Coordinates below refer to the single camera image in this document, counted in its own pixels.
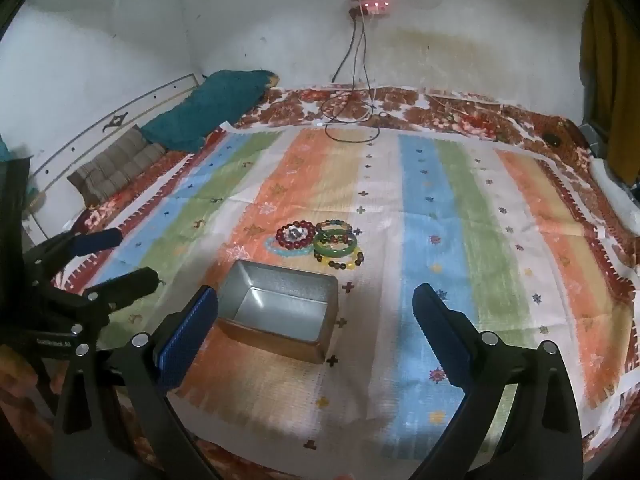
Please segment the green jade bangle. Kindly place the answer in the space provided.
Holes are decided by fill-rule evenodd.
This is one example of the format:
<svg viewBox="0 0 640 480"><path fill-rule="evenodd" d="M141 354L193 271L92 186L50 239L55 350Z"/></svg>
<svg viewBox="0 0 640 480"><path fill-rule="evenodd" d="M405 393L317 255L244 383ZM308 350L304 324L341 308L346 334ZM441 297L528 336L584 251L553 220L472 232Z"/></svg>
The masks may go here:
<svg viewBox="0 0 640 480"><path fill-rule="evenodd" d="M329 258L342 258L352 254L357 248L357 237L348 229L321 231L314 237L314 251Z"/></svg>

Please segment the brown striped pillow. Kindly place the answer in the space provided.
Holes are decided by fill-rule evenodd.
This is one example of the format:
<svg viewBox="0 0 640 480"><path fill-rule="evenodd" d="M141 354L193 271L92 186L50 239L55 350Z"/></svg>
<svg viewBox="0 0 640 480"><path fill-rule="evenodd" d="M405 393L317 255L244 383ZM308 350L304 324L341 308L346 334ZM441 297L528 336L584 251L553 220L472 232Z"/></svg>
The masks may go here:
<svg viewBox="0 0 640 480"><path fill-rule="evenodd" d="M126 188L165 153L160 144L150 143L140 128L133 126L67 180L80 193L86 207L98 206Z"/></svg>

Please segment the open metal tin box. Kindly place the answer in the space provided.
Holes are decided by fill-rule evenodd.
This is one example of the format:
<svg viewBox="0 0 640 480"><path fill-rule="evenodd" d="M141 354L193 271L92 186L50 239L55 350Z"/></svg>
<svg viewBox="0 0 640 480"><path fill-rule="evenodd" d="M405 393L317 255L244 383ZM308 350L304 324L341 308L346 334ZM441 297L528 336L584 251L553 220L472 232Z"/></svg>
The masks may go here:
<svg viewBox="0 0 640 480"><path fill-rule="evenodd" d="M216 325L228 337L321 364L337 319L338 281L332 275L238 260L218 290L218 307Z"/></svg>

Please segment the teal folded blanket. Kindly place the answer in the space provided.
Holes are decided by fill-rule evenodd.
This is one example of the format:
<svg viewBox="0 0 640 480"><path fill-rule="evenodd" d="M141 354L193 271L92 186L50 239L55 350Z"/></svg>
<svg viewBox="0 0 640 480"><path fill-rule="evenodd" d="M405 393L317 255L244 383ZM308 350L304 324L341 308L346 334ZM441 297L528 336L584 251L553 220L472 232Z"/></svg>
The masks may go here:
<svg viewBox="0 0 640 480"><path fill-rule="evenodd" d="M150 143L168 151L195 153L224 122L235 124L256 106L279 77L269 70L220 70L183 102L140 128Z"/></svg>

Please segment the yellow curtain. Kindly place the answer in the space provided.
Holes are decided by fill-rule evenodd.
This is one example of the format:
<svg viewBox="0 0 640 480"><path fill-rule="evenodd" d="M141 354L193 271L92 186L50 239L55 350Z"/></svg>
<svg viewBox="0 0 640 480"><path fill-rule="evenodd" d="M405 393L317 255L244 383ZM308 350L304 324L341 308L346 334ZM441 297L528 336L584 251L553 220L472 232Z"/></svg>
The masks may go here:
<svg viewBox="0 0 640 480"><path fill-rule="evenodd" d="M588 0L580 79L585 113L603 132L606 161L626 185L639 177L639 32L615 0Z"/></svg>

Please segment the wall power strip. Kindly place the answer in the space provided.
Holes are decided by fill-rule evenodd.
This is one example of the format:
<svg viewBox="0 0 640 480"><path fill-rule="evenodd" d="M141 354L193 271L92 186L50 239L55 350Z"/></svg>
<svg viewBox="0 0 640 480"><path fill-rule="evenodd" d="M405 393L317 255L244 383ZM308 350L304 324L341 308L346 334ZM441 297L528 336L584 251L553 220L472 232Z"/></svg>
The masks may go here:
<svg viewBox="0 0 640 480"><path fill-rule="evenodd" d="M351 16L383 16L390 13L388 0L350 0Z"/></svg>

